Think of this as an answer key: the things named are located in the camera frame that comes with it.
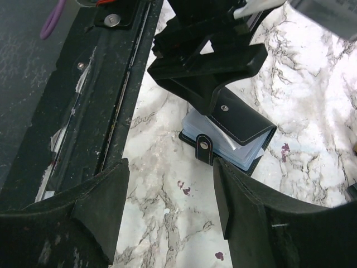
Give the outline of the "black leather card holder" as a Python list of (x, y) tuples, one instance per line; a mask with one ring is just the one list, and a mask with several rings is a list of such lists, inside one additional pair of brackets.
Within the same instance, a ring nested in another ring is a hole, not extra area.
[(213, 165), (223, 158), (252, 175), (277, 126), (223, 88), (209, 116), (192, 109), (182, 120), (179, 139), (195, 149), (196, 159)]

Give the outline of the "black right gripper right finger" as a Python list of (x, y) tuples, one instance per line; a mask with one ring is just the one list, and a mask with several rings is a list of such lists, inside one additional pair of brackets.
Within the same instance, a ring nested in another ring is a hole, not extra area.
[(213, 169), (234, 267), (356, 266), (356, 202), (334, 208), (303, 202), (221, 158)]

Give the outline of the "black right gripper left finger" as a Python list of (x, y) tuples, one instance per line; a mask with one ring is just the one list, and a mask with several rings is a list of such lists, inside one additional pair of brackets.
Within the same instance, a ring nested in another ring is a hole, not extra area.
[(129, 182), (124, 158), (95, 177), (1, 212), (1, 267), (109, 267)]

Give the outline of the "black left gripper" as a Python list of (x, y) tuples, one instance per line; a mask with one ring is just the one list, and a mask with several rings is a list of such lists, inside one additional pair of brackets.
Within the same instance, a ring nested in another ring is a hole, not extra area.
[[(264, 44), (253, 45), (252, 37), (284, 1), (169, 1), (169, 5), (174, 17), (155, 36), (152, 50), (159, 59), (148, 73), (161, 88), (210, 115), (221, 89), (260, 71), (268, 53)], [(214, 52), (198, 54), (206, 42)], [(193, 55), (188, 66), (180, 61)]]

